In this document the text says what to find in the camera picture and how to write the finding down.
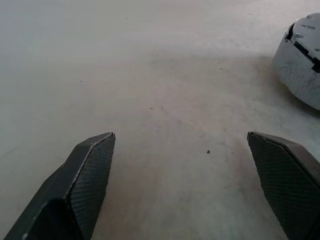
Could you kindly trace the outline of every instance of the concrete floor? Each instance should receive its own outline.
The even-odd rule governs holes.
[[[319,5],[2,1],[0,239],[73,147],[105,132],[117,139],[93,240],[286,239],[246,135],[320,159],[320,112],[272,69],[289,24]]]

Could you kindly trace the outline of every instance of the gray floor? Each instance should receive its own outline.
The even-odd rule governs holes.
[[[73,147],[105,132],[117,140],[93,240],[286,239],[246,134],[320,159],[320,112],[271,65],[289,24],[319,5],[2,1],[0,239]]]

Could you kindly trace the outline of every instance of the textured black pad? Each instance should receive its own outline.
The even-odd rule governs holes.
[[[115,141],[113,133],[105,133],[78,144],[5,240],[89,240],[105,198]]]
[[[301,145],[249,132],[265,198],[290,240],[320,239],[320,164]]]

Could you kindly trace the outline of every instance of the carbon fiber texture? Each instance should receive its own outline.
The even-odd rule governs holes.
[[[314,239],[320,188],[281,145],[251,135],[249,146],[264,195],[290,240]]]
[[[106,195],[115,136],[94,146],[70,192],[70,205],[85,240],[92,236]]]

